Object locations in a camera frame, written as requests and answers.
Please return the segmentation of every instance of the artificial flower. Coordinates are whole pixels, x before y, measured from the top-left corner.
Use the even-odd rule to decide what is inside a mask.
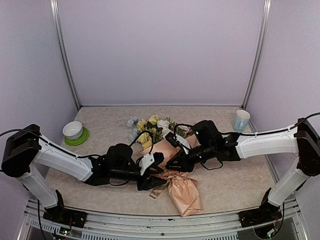
[[[152,125],[156,125],[156,123],[158,122],[159,120],[159,116],[158,115],[153,115],[149,118],[149,122],[152,124]]]
[[[128,120],[128,122],[126,123],[126,125],[129,128],[132,128],[137,122],[139,122],[138,117],[137,116],[131,116],[130,119]]]
[[[144,134],[142,134],[138,139],[138,143],[144,144],[146,143],[148,140],[151,140],[149,134],[147,132],[145,132]]]
[[[146,120],[142,119],[141,121],[137,122],[136,127],[140,132],[146,129]]]
[[[159,120],[156,125],[158,126],[158,128],[169,128],[169,124],[170,122],[168,122],[167,120]]]
[[[143,150],[146,150],[146,149],[149,148],[151,145],[152,145],[152,140],[151,140],[151,138],[150,138],[148,141],[146,141],[145,143],[142,144],[142,148],[143,148]]]
[[[150,131],[153,134],[156,134],[157,129],[155,127],[153,127],[153,128],[149,128],[148,131]]]
[[[162,137],[165,138],[168,133],[173,133],[169,128],[162,128]]]
[[[135,126],[133,128],[133,134],[132,135],[136,138],[139,135],[139,133],[140,133],[140,131],[138,130],[137,126]]]

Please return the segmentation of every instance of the white flower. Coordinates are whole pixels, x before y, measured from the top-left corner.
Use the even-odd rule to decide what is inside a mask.
[[[170,122],[168,122],[167,120],[159,120],[156,125],[158,126],[158,128],[163,128],[163,129],[167,129],[169,128],[169,124]]]
[[[162,128],[163,138],[165,138],[168,133],[172,133],[172,131],[169,128],[167,128],[167,127]]]
[[[126,125],[129,128],[132,128],[133,125],[135,125],[137,122],[139,122],[139,119],[137,116],[131,116],[130,119],[128,120],[128,122],[126,123]]]

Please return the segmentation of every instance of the white bowl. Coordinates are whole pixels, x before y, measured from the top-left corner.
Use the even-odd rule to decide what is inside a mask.
[[[63,135],[70,140],[76,140],[81,137],[84,129],[82,127],[82,123],[79,121],[69,122],[62,129]]]

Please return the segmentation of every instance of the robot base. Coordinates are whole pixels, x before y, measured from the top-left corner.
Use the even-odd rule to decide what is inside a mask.
[[[45,209],[43,218],[58,224],[83,229],[87,219],[87,213],[65,208],[60,192],[56,190],[56,194],[58,197],[58,205]]]
[[[239,212],[238,215],[240,218],[241,227],[246,228],[254,225],[265,224],[275,221],[277,218],[282,218],[280,207],[271,205],[268,202],[270,190],[271,188],[264,194],[259,208]]]
[[[280,211],[272,215],[264,214],[260,208],[239,212],[241,227],[243,228],[269,223],[275,221],[276,217],[281,219],[282,214]]]

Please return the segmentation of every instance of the green leaf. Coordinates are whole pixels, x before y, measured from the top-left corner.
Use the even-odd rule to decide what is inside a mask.
[[[154,125],[152,125],[151,122],[149,122],[149,121],[146,122],[146,127],[147,127],[148,129],[151,129],[153,126],[154,126]]]

